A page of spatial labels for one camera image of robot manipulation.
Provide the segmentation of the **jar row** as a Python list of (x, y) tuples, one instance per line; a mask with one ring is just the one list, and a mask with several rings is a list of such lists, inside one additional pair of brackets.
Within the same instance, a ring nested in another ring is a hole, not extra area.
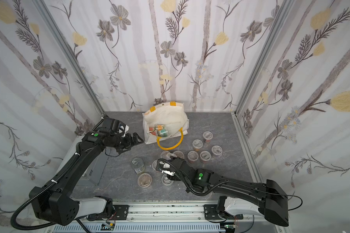
[(179, 158), (181, 158), (181, 159), (184, 159), (184, 158), (185, 158), (184, 153), (181, 152), (181, 151), (179, 151), (179, 150), (174, 151), (173, 154), (174, 154), (176, 157), (179, 157)]
[(207, 163), (211, 160), (212, 155), (208, 151), (202, 151), (199, 157), (202, 163)]
[(171, 153), (169, 151), (163, 151), (160, 155), (160, 158), (170, 160), (171, 159)]

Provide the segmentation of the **small clear seed jar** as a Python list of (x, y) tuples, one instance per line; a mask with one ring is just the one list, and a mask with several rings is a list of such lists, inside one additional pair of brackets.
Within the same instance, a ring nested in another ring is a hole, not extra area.
[(173, 184), (173, 180), (171, 180), (170, 178), (168, 178), (167, 174), (164, 174), (162, 176), (162, 179), (161, 179), (162, 183), (165, 185), (165, 186), (170, 186)]

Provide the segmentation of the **silver lid jar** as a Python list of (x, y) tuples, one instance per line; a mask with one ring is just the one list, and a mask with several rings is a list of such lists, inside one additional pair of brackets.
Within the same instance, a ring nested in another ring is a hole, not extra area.
[(134, 158), (130, 165), (137, 175), (145, 173), (145, 165), (141, 158)]

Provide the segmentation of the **green label jar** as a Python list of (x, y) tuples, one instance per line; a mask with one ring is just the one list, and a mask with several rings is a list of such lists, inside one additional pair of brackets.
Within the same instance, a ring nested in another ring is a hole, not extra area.
[(166, 128), (161, 128), (157, 130), (157, 136), (159, 137), (168, 137), (169, 136), (169, 132)]

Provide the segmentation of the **red label seed jar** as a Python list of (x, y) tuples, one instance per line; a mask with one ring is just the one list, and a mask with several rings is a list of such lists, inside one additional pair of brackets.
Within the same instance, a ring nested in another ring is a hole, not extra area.
[(199, 139), (194, 140), (192, 143), (194, 151), (200, 151), (203, 147), (203, 142)]

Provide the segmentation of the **white canvas tote bag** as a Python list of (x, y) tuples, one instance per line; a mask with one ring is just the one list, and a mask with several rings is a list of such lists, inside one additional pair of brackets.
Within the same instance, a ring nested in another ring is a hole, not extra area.
[[(161, 128), (168, 130), (168, 137), (157, 136), (157, 130)], [(144, 142), (147, 145), (156, 143), (162, 150), (173, 150), (183, 142), (188, 129), (189, 119), (183, 103), (174, 101), (161, 103), (143, 113)], [(164, 147), (160, 144), (162, 141), (175, 137), (179, 137), (180, 140), (171, 147)]]

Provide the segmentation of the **large clear seed jar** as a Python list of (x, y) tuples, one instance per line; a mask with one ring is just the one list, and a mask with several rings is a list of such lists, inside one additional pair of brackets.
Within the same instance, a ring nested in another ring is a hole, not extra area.
[(142, 173), (138, 177), (138, 185), (147, 188), (152, 184), (152, 176), (149, 173)]

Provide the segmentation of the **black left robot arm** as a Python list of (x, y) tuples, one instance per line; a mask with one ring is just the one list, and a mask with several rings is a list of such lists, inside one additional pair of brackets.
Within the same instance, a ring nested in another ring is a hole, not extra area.
[[(85, 170), (107, 147), (114, 148), (121, 155), (143, 142), (137, 133), (128, 133), (128, 127), (123, 122), (108, 116), (102, 117), (76, 144), (75, 153), (62, 169), (43, 187), (31, 190), (29, 200), (11, 216), (11, 226), (17, 230), (31, 231), (56, 224), (66, 226), (90, 215), (112, 217), (115, 214), (112, 199), (94, 197), (78, 201), (73, 200), (71, 194)], [(37, 218), (46, 221), (45, 224), (24, 226), (18, 223), (17, 217), (28, 205), (32, 206)]]

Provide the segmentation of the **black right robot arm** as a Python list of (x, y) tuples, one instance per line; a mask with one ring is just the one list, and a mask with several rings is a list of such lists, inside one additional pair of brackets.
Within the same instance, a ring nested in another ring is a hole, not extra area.
[(277, 226), (289, 226), (289, 211), (296, 210), (301, 205), (290, 209), (288, 199), (298, 198), (287, 194), (274, 180), (267, 179), (265, 183), (245, 182), (219, 175), (211, 170), (194, 169), (178, 157), (170, 160), (159, 159), (156, 171), (165, 173), (172, 181), (181, 181), (186, 186), (186, 192), (203, 197), (211, 192), (224, 194), (226, 198), (237, 198), (248, 201), (258, 207), (270, 223)]

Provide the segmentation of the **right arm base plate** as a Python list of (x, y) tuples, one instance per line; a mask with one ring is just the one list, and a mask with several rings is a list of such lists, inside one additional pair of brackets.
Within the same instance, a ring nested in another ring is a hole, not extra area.
[(204, 208), (204, 218), (209, 221), (232, 221), (232, 220), (242, 220), (244, 219), (243, 215), (232, 216), (222, 210), (217, 209), (216, 204), (205, 204)]

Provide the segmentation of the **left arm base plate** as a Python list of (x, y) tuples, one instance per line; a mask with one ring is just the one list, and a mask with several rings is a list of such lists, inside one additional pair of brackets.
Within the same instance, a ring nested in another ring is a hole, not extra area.
[(129, 210), (129, 205), (112, 205), (105, 208), (100, 214), (91, 214), (87, 216), (88, 221), (117, 221), (126, 220)]

